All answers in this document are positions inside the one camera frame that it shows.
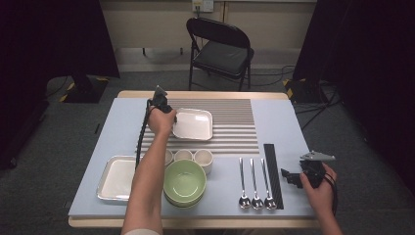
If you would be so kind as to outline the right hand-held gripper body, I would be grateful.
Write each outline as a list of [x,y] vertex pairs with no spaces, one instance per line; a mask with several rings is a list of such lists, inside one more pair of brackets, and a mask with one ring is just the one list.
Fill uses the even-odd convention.
[[300,157],[300,167],[313,188],[320,186],[326,173],[322,163],[334,161],[335,159],[336,157],[333,155],[326,155],[315,151],[311,151]]

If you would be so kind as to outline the person's left hand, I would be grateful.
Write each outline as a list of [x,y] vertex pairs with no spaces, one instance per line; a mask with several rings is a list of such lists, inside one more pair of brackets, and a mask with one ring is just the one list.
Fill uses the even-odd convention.
[[171,133],[175,117],[175,110],[166,114],[158,108],[151,108],[148,125],[156,135],[168,136]]

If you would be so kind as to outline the striped placemat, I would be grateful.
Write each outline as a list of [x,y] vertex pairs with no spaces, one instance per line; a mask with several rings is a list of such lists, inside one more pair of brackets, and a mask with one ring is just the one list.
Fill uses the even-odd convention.
[[172,99],[170,104],[176,110],[196,109],[212,114],[212,137],[209,140],[180,139],[171,135],[167,144],[170,151],[208,149],[218,156],[259,154],[249,99]]

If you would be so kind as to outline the white wall socket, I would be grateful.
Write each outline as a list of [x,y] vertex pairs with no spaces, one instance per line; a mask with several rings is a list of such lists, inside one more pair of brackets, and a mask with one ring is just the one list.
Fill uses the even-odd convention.
[[192,11],[200,13],[212,13],[214,11],[214,1],[192,0]]

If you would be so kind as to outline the silver spoon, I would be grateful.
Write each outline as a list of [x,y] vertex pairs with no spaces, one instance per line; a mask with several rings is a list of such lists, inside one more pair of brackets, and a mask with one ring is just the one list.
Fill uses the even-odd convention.
[[241,188],[242,188],[242,196],[239,199],[239,205],[241,209],[248,209],[251,206],[251,200],[246,194],[244,164],[243,164],[242,158],[239,158],[239,168],[240,168]]
[[263,201],[258,196],[257,186],[256,186],[256,178],[255,178],[255,168],[254,168],[254,160],[250,159],[250,166],[251,166],[251,174],[253,180],[253,188],[254,188],[254,197],[252,199],[252,207],[255,210],[261,210],[263,208]]
[[266,167],[265,167],[265,159],[261,159],[260,162],[261,162],[262,174],[263,174],[265,190],[266,190],[266,198],[264,200],[264,204],[268,210],[270,211],[276,210],[277,205],[276,205],[274,198],[271,195],[269,184],[268,184],[268,177],[267,177],[267,172],[266,172]]

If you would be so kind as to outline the white square plate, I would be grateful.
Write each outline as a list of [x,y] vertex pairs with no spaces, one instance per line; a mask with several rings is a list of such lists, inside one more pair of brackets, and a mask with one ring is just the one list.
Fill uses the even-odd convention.
[[97,197],[104,201],[126,202],[131,192],[135,165],[136,158],[133,156],[110,158],[99,181]]
[[209,140],[213,135],[212,114],[208,111],[180,108],[176,111],[173,135],[181,139]]

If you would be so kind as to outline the person's right hand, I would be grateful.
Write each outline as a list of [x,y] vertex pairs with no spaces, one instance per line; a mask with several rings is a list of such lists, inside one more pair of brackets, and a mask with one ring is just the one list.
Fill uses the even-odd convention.
[[318,188],[313,188],[310,185],[309,180],[304,173],[300,174],[300,181],[307,199],[315,214],[319,217],[334,215],[334,186],[337,179],[336,173],[328,165],[323,164],[323,167],[326,170],[326,174]]

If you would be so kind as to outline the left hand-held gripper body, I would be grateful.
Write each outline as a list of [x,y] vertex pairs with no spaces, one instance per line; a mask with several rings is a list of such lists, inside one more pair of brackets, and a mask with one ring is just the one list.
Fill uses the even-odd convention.
[[150,105],[161,110],[165,114],[172,111],[172,108],[167,103],[167,93],[160,86],[156,87],[153,98],[150,100]]

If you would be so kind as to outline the light blue table cover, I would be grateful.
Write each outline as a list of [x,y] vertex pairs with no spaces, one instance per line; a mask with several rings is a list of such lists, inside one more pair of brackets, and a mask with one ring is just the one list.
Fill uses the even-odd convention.
[[[238,205],[242,194],[239,158],[243,159],[245,188],[254,195],[250,159],[254,160],[256,186],[259,197],[264,197],[265,184],[260,160],[264,159],[264,144],[275,147],[279,173],[281,168],[300,171],[300,156],[308,148],[302,136],[294,109],[288,100],[249,99],[252,104],[258,143],[258,155],[214,155],[212,171],[207,177],[207,190],[202,199],[189,209],[180,209],[163,202],[165,218],[260,218],[306,217],[312,210],[303,191],[286,181],[280,183],[284,208],[282,210],[243,210]],[[79,185],[69,216],[72,218],[121,218],[126,202],[104,201],[97,197],[97,187],[107,161],[114,156],[133,156],[138,146],[148,147],[153,134],[143,130],[142,119],[146,109],[143,98],[117,98]]]

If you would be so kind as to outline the black folding chair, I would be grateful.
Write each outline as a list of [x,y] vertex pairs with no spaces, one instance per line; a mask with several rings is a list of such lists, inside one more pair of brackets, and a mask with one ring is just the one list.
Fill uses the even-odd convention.
[[239,81],[251,88],[254,49],[247,35],[238,27],[206,18],[191,18],[186,28],[192,40],[188,89],[196,84],[194,68]]

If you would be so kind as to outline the row of black chopsticks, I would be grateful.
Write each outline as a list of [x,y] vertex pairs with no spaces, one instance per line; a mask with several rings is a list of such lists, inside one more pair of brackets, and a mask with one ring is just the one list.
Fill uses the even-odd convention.
[[276,203],[276,209],[282,210],[284,208],[284,204],[282,199],[275,147],[273,144],[264,144],[263,147],[266,157],[268,178],[270,181],[272,196]]

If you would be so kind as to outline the black curtain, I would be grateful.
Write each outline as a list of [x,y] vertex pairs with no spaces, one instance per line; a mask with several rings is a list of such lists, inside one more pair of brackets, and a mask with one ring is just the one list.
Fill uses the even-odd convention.
[[100,0],[0,0],[0,169],[48,106],[50,79],[118,77]]
[[337,84],[415,195],[415,0],[316,0],[294,79]]

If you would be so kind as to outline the black stand base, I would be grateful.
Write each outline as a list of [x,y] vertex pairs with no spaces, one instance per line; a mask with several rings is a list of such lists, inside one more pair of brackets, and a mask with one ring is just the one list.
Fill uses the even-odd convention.
[[99,103],[109,83],[106,78],[89,77],[86,74],[76,74],[71,78],[73,83],[60,98],[63,103]]
[[283,81],[286,94],[295,104],[325,104],[328,102],[319,83],[309,82],[306,79]]

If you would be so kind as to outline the wooden table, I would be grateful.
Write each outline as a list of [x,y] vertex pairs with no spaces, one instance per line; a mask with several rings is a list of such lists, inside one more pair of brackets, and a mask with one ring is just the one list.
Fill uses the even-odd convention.
[[[115,98],[151,97],[149,91],[122,91]],[[170,91],[167,94],[170,104],[172,99],[278,99],[288,100],[284,93],[270,92],[212,92],[212,91]],[[69,225],[78,228],[120,227],[121,218],[97,218],[69,216]],[[313,213],[306,217],[260,217],[260,218],[165,218],[162,224],[168,229],[218,229],[218,228],[315,228],[318,225]]]

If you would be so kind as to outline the person's white sleeve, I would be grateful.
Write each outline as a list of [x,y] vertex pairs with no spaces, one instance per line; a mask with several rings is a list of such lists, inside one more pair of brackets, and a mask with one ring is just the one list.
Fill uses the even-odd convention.
[[138,228],[138,229],[133,229],[131,231],[128,231],[124,235],[161,235],[161,234],[152,229]]

